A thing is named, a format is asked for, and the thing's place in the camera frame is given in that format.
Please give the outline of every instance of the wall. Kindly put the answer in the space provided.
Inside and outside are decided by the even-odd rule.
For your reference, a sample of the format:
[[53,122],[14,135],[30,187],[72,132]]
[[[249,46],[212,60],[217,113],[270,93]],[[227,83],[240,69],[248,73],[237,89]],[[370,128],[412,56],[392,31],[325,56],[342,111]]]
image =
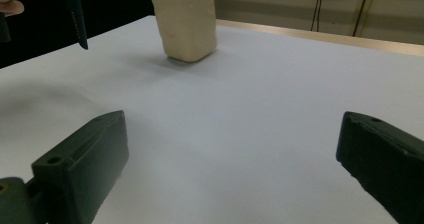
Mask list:
[[[216,9],[220,19],[310,30],[316,1],[216,0]],[[322,0],[319,31],[353,35],[362,1]],[[424,44],[424,0],[368,0],[362,14],[355,36]]]

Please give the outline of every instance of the ceramic cup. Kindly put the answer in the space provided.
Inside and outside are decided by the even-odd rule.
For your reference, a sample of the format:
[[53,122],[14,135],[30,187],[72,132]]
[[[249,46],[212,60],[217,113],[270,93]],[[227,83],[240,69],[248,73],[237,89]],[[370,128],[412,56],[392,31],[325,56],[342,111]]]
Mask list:
[[214,0],[152,0],[165,53],[195,62],[216,49]]

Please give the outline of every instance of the white table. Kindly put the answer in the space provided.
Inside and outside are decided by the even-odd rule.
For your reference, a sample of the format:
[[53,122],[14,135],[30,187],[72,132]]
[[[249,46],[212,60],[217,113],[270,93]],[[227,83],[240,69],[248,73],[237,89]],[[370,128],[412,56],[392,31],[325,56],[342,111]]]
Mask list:
[[390,224],[335,159],[345,111],[424,139],[424,57],[218,26],[168,59],[154,17],[0,71],[0,174],[124,110],[130,160],[94,223]]

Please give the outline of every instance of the electrical cable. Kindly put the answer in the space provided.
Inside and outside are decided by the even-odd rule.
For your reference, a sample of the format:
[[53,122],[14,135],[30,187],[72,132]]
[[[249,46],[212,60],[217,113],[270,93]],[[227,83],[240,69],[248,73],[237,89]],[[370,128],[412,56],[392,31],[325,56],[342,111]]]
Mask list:
[[314,24],[315,24],[315,17],[317,15],[318,6],[320,6],[320,0],[317,0],[315,3],[315,10],[314,10],[314,17],[312,18],[312,25],[311,25],[311,31],[314,30]]
[[359,22],[361,20],[362,12],[364,11],[365,3],[367,0],[362,0],[361,9],[359,10],[358,18],[356,19],[355,29],[353,30],[352,36],[356,36],[356,31],[358,30]]
[[321,4],[322,4],[322,0],[319,0],[318,14],[317,14],[317,32],[319,32],[319,17],[321,13]]

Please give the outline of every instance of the black cloth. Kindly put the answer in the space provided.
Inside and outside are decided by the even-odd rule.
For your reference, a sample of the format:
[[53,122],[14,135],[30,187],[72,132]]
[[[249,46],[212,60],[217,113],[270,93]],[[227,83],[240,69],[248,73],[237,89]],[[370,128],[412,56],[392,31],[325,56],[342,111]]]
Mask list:
[[[0,68],[77,42],[65,0],[21,1],[24,13],[7,17],[12,41],[0,43]],[[151,0],[81,0],[81,4],[88,37],[153,14]]]

